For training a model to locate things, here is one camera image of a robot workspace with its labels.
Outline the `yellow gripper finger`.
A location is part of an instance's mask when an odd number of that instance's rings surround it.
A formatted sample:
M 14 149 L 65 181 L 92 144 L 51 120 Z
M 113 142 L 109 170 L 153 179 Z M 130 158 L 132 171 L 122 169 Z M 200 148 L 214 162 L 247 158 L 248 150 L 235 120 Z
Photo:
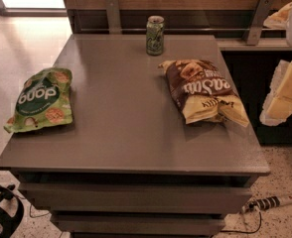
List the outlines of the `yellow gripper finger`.
M 281 60 L 275 68 L 259 120 L 277 126 L 292 115 L 292 61 Z
M 285 30 L 291 10 L 292 2 L 284 5 L 277 12 L 274 12 L 272 15 L 268 16 L 264 20 L 263 26 L 268 29 Z

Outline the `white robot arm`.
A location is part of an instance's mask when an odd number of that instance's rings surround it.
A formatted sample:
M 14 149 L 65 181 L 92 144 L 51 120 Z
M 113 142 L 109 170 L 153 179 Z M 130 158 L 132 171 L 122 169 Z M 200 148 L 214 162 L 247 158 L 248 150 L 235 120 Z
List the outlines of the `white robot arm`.
M 292 2 L 269 16 L 272 22 L 286 26 L 286 41 L 292 48 Z M 292 115 L 292 61 L 281 60 L 275 68 L 259 120 L 266 126 L 277 126 Z

